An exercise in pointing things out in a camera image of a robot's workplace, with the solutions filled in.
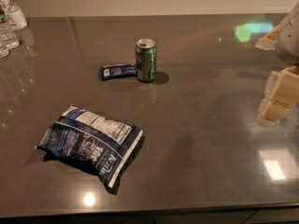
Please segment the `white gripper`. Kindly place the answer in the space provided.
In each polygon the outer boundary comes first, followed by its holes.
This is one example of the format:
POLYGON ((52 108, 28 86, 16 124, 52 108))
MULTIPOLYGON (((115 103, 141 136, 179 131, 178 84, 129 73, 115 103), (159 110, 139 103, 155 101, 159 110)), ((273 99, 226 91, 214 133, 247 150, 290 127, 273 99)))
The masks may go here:
POLYGON ((276 50, 280 60, 296 65, 281 71, 272 70, 267 79, 257 122, 261 126, 272 127, 299 102, 299 2, 279 26, 256 42, 255 47, 276 50))

